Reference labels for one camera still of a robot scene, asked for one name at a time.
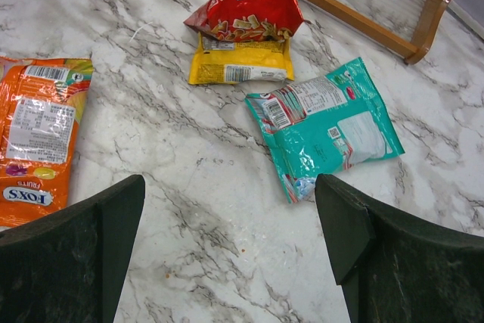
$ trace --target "white marble table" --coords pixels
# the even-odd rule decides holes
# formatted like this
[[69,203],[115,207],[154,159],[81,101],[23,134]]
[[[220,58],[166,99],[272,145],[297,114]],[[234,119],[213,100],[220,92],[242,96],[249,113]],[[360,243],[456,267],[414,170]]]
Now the white marble table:
[[[94,62],[71,203],[133,173],[146,178],[116,322],[348,322],[315,205],[286,204],[243,103],[247,92],[278,85],[186,82],[197,38],[182,21],[205,1],[0,0],[2,54]],[[407,151],[340,178],[416,216],[484,235],[481,41],[445,15],[425,60],[406,67],[301,7],[312,25],[293,40],[297,79],[362,56]]]

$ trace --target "teal package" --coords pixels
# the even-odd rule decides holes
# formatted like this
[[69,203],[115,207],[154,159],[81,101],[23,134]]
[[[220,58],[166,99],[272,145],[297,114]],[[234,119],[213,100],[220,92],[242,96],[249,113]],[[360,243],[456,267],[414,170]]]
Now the teal package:
[[249,94],[245,101],[290,203],[314,190],[318,174],[404,153],[361,58],[324,77]]

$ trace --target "plastic packaging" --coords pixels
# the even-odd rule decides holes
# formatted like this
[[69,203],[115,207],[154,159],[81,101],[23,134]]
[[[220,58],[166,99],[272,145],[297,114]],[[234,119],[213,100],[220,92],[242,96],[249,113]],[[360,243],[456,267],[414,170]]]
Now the plastic packaging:
[[289,39],[304,21],[297,0],[209,0],[184,23],[219,41]]
[[314,190],[318,174],[404,153],[361,58],[325,77],[246,98],[287,199]]
[[0,57],[0,226],[66,206],[92,72],[90,60]]
[[235,84],[251,79],[294,79],[290,40],[283,42],[220,42],[199,34],[188,83]]

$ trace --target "brand logo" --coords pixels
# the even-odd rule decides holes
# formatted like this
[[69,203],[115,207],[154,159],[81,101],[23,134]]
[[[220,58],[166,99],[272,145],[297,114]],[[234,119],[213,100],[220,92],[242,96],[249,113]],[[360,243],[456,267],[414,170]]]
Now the brand logo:
[[3,190],[3,197],[6,200],[33,203],[41,206],[48,206],[52,203],[52,194],[22,187],[7,187]]

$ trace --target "yellow package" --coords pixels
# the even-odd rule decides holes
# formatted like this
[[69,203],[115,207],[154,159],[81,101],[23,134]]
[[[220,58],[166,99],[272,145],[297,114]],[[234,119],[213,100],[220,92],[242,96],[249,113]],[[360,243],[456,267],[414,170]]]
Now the yellow package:
[[283,42],[220,42],[201,34],[191,63],[190,85],[235,84],[251,79],[294,80],[290,40]]

